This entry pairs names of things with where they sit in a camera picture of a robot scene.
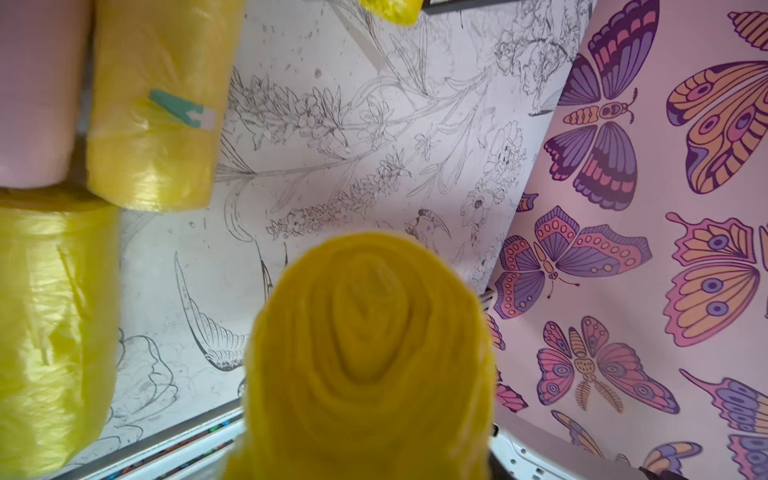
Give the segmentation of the yellow roll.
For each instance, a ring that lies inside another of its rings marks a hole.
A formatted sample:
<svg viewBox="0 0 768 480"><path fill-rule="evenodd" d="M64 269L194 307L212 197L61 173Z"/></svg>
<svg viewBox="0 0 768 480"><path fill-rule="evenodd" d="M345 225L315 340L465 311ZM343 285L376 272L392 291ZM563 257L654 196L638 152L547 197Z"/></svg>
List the yellow roll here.
<svg viewBox="0 0 768 480"><path fill-rule="evenodd" d="M1 475L59 470L116 386L120 213L82 187L1 192Z"/></svg>
<svg viewBox="0 0 768 480"><path fill-rule="evenodd" d="M418 21L422 0L360 0L361 6L377 16L399 26L410 26Z"/></svg>
<svg viewBox="0 0 768 480"><path fill-rule="evenodd" d="M98 1L87 187L124 209L206 207L243 1Z"/></svg>
<svg viewBox="0 0 768 480"><path fill-rule="evenodd" d="M225 479L487 479L496 371L479 298L386 232L308 250L257 315Z"/></svg>

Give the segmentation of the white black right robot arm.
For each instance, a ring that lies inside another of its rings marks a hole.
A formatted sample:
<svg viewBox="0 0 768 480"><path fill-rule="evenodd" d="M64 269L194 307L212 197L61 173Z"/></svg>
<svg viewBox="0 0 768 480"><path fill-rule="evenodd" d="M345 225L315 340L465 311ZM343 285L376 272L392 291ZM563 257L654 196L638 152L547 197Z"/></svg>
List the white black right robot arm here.
<svg viewBox="0 0 768 480"><path fill-rule="evenodd" d="M495 424L489 438L493 479L681 479L685 459L702 453L692 442L653 448L642 464L633 466L622 455L615 460L572 445L525 421L515 434Z"/></svg>

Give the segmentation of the wooden three-tier shelf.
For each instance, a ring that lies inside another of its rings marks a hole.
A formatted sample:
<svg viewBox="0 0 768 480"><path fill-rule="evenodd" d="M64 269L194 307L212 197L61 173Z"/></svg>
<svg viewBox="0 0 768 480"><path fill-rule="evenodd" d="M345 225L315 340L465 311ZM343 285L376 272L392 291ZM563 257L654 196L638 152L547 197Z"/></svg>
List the wooden three-tier shelf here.
<svg viewBox="0 0 768 480"><path fill-rule="evenodd" d="M422 11L427 15L459 12L467 9L497 6L518 0L424 0Z"/></svg>

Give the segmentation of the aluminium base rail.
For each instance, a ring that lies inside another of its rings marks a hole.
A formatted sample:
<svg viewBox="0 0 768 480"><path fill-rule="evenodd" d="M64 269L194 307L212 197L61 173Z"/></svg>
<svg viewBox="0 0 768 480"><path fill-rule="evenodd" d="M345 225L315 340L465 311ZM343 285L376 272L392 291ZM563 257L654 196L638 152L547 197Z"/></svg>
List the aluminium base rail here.
<svg viewBox="0 0 768 480"><path fill-rule="evenodd" d="M238 399L152 435L111 428L51 479L212 479L244 431Z"/></svg>

